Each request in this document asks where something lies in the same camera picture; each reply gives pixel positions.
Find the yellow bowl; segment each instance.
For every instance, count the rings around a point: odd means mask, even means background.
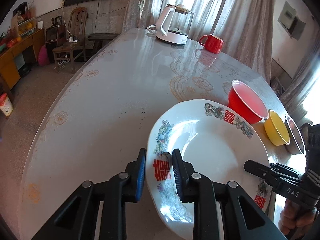
[[[270,141],[274,145],[289,145],[290,137],[288,130],[280,116],[275,111],[271,109],[269,110],[269,118],[264,122],[264,128]]]

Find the hand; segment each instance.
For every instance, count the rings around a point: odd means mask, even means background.
[[[289,234],[291,229],[296,227],[302,227],[302,231],[297,236],[297,238],[305,235],[311,228],[316,215],[316,209],[310,210],[308,213],[304,214],[297,221],[294,220],[297,214],[297,207],[292,205],[291,200],[285,201],[284,209],[280,213],[279,229],[284,234]]]

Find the metal screw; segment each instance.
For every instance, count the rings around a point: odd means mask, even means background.
[[[121,172],[119,173],[119,178],[121,179],[126,179],[127,177],[129,177],[129,174],[126,172]]]
[[[229,181],[229,183],[228,183],[228,185],[229,185],[229,187],[231,187],[231,188],[236,188],[236,187],[238,187],[238,183],[236,183],[235,181]]]
[[[86,180],[82,182],[82,187],[91,187],[92,182],[90,180]]]
[[[194,172],[194,173],[191,174],[191,177],[194,178],[194,179],[199,179],[199,178],[201,178],[201,174],[197,173],[197,172]]]

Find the electric kettle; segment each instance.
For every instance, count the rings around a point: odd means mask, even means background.
[[[184,45],[187,42],[192,18],[193,12],[182,4],[167,4],[156,24],[149,26],[147,30],[167,43]]]

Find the bowl rim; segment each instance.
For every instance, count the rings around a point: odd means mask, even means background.
[[[275,124],[274,124],[274,122],[273,122],[273,120],[272,120],[272,118],[271,118],[271,114],[270,114],[270,112],[274,112],[280,119],[281,119],[281,117],[277,114],[277,112],[276,111],[274,111],[274,110],[272,110],[272,109],[269,109],[269,117],[270,117],[270,121],[271,121],[271,123],[272,123],[272,126],[274,127],[274,129],[277,131],[277,133],[278,133],[278,135],[281,137],[281,139],[284,141],[284,144],[285,145],[289,145],[290,144],[290,135],[289,135],[289,132],[288,132],[288,129],[287,129],[287,127],[285,126],[285,124],[283,123],[283,125],[284,125],[284,127],[285,127],[285,129],[286,129],[286,131],[287,131],[287,133],[288,133],[288,136],[289,136],[289,142],[286,142],[285,140],[284,140],[284,138],[282,137],[282,135],[279,133],[279,130],[277,129],[277,127],[275,126]]]
[[[248,106],[248,104],[247,104],[247,103],[241,98],[241,96],[238,94],[237,90],[236,90],[235,87],[234,87],[234,83],[238,83],[238,84],[243,84],[243,85],[245,85],[246,87],[248,87],[251,91],[253,91],[253,92],[257,95],[257,97],[260,99],[260,101],[262,102],[264,108],[265,108],[266,111],[267,111],[267,116],[266,116],[266,117],[263,117],[263,116],[258,115],[255,111],[253,111],[253,110],[251,109],[250,106]],[[262,101],[262,99],[259,97],[259,95],[258,95],[251,87],[249,87],[247,84],[243,83],[242,81],[239,81],[239,80],[234,79],[234,80],[232,81],[232,88],[233,88],[233,90],[235,91],[235,93],[237,94],[237,96],[240,98],[240,100],[250,109],[250,111],[251,111],[252,113],[254,113],[256,116],[258,116],[259,118],[264,119],[264,120],[267,120],[267,119],[269,118],[269,111],[268,111],[266,105],[264,104],[264,102]]]
[[[290,120],[293,122],[293,124],[295,125],[295,127],[297,128],[297,130],[298,130],[298,132],[299,132],[300,139],[301,139],[302,144],[303,144],[303,150],[304,150],[303,152],[301,152],[300,147],[299,147],[299,144],[298,144],[298,142],[297,142],[297,140],[296,140],[295,136],[293,135],[292,129],[291,129],[291,127],[290,127],[289,123],[288,123],[288,119],[290,119]],[[298,126],[297,126],[297,124],[295,123],[295,121],[292,119],[292,117],[291,117],[289,114],[285,114],[285,121],[286,121],[286,122],[287,122],[287,124],[288,124],[289,130],[290,130],[290,133],[292,134],[292,137],[293,137],[293,139],[294,139],[294,142],[296,143],[296,145],[297,145],[297,147],[298,147],[299,151],[301,152],[301,154],[302,154],[302,155],[305,155],[305,154],[306,154],[306,146],[304,145],[304,141],[303,141],[302,135],[301,135],[301,133],[300,133],[300,130],[299,130],[299,128],[298,128]]]

